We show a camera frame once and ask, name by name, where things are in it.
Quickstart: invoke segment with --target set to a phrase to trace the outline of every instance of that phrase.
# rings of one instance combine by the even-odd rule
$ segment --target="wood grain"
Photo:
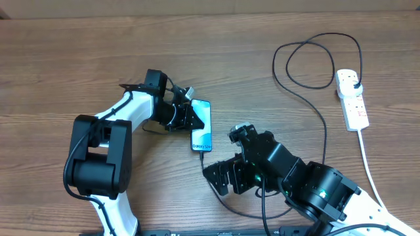
[[[420,0],[0,0],[12,19],[415,10]]]
[[[0,235],[101,229],[90,203],[72,199],[62,186],[73,120],[109,108],[121,98],[118,83],[143,82],[148,68],[212,102],[214,148],[206,165],[239,151],[226,133],[244,121],[273,132],[305,162],[321,161],[321,121],[275,84],[270,67],[278,46],[327,31],[348,33],[362,46],[371,123],[363,135],[371,173],[388,210],[420,230],[420,15],[340,12],[0,21]],[[358,70],[351,40],[316,41],[332,52],[337,69]],[[373,196],[335,86],[308,90],[291,83],[284,66],[292,50],[279,52],[278,77],[325,117],[326,164]],[[292,59],[290,72],[302,83],[324,85],[331,64],[322,49],[307,46]],[[188,134],[137,130],[133,170],[128,195],[143,229],[263,228],[260,220],[233,215],[217,202]],[[223,199],[242,212],[261,213],[252,191]],[[280,196],[267,205],[268,215],[287,208]],[[295,211],[269,221],[271,227],[309,223]]]

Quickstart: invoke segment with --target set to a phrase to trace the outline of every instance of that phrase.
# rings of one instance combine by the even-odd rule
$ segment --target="white power strip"
[[[359,88],[354,88],[354,85],[358,83],[358,77],[357,73],[351,69],[340,69],[337,71],[335,81],[337,82],[337,93],[340,97],[346,128],[348,131],[357,131],[367,178],[379,204],[384,210],[387,210],[373,183],[362,139],[362,129],[369,126],[368,114],[366,113],[362,97],[363,86],[360,85]]]

